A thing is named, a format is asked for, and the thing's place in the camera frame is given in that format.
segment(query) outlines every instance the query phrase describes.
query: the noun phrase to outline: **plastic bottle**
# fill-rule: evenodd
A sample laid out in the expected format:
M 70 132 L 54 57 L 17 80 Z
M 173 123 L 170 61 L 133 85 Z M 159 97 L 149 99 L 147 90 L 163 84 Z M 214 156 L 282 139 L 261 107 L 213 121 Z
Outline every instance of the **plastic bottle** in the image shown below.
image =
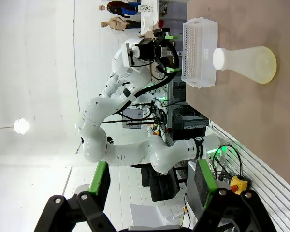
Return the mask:
M 267 47 L 252 47 L 234 51 L 216 48 L 213 65 L 217 70 L 233 70 L 260 84 L 268 83 L 276 73 L 277 63 Z

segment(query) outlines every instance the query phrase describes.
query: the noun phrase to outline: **dark jacket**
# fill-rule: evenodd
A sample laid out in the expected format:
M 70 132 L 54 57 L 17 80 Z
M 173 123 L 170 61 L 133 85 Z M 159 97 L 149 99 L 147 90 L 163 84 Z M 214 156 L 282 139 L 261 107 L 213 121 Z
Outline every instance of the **dark jacket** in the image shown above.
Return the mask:
M 127 10 L 135 10 L 135 7 L 128 5 L 127 3 L 124 3 L 122 1 L 112 1 L 109 4 L 106 5 L 106 9 L 116 15 L 120 15 L 124 18 L 130 18 L 130 16 L 126 16 L 122 13 L 121 7 L 126 8 Z

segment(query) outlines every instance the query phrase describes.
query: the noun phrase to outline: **white robotic arm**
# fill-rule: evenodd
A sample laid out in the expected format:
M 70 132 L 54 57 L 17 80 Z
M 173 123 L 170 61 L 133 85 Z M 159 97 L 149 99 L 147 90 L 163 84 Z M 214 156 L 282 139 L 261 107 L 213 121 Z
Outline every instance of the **white robotic arm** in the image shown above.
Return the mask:
M 141 40 L 142 38 L 131 39 L 126 43 L 129 44 L 131 51 L 135 51 L 133 47 Z M 200 143 L 196 139 L 180 140 L 171 147 L 168 147 L 159 136 L 151 136 L 143 142 L 129 145 L 112 145 L 107 142 L 106 133 L 100 127 L 101 123 L 129 102 L 135 101 L 137 99 L 135 94 L 151 80 L 149 69 L 140 67 L 142 64 L 148 64 L 148 60 L 135 58 L 135 67 L 125 67 L 121 53 L 120 49 L 112 60 L 113 73 L 107 81 L 102 97 L 92 98 L 86 103 L 76 124 L 78 133 L 84 140 L 85 159 L 94 163 L 104 160 L 110 165 L 120 166 L 139 164 L 148 157 L 153 168 L 164 174 L 176 163 L 200 156 L 202 146 L 199 146 Z M 124 82 L 129 84 L 125 85 L 122 92 L 114 94 Z M 214 140 L 216 140 L 215 148 L 219 145 L 219 139 Z

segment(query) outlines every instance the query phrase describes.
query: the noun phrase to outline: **red object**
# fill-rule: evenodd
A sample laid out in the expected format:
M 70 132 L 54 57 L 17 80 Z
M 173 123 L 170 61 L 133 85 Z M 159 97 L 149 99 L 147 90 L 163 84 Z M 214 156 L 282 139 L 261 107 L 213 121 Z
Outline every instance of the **red object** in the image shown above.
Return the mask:
M 232 185 L 231 186 L 232 192 L 237 192 L 238 191 L 238 186 L 237 185 Z
M 163 20 L 159 20 L 158 21 L 158 26 L 159 26 L 159 28 L 162 28 L 163 27 Z

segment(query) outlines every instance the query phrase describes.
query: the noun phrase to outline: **robotic arm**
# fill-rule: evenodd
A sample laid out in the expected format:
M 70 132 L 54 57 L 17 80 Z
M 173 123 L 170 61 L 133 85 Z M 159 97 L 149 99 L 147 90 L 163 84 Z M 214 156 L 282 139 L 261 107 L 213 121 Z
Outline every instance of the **robotic arm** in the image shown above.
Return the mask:
M 109 115 L 121 112 L 146 92 L 148 88 L 144 87 L 151 80 L 151 73 L 146 65 L 153 61 L 158 63 L 156 70 L 166 77 L 161 85 L 175 76 L 178 56 L 165 38 L 167 30 L 159 29 L 155 35 L 155 39 L 129 39 L 122 45 L 112 60 L 113 72 L 102 97 L 92 98 L 82 110 L 76 128 L 84 140 L 83 152 L 87 161 L 96 163 L 103 160 L 110 165 L 121 166 L 139 164 L 148 157 L 153 168 L 164 174 L 182 160 L 202 156 L 203 138 L 180 140 L 171 147 L 159 136 L 151 136 L 141 143 L 112 145 L 107 142 L 106 133 L 100 127 Z M 167 58 L 167 48 L 174 54 L 173 66 Z M 215 141 L 212 143 L 213 148 L 220 144 L 217 137 L 211 139 Z

